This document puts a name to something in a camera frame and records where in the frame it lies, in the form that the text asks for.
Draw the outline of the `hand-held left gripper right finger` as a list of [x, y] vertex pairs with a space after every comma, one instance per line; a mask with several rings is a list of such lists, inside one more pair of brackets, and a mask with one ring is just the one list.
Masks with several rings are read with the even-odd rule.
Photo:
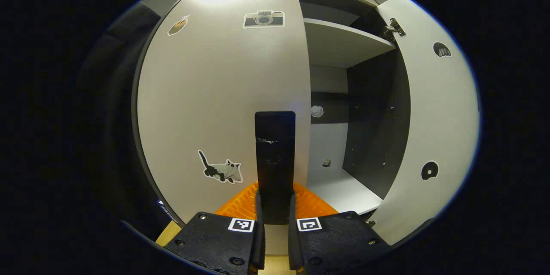
[[288, 224], [289, 265], [299, 275], [365, 275], [366, 265], [391, 251], [365, 218], [337, 212], [294, 183]]

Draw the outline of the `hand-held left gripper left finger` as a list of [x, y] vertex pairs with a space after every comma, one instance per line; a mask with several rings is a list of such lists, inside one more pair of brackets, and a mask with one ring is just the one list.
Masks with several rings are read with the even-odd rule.
[[208, 275], [256, 275], [265, 265], [265, 228], [258, 183], [214, 214], [198, 212], [187, 224], [171, 221], [163, 248]]

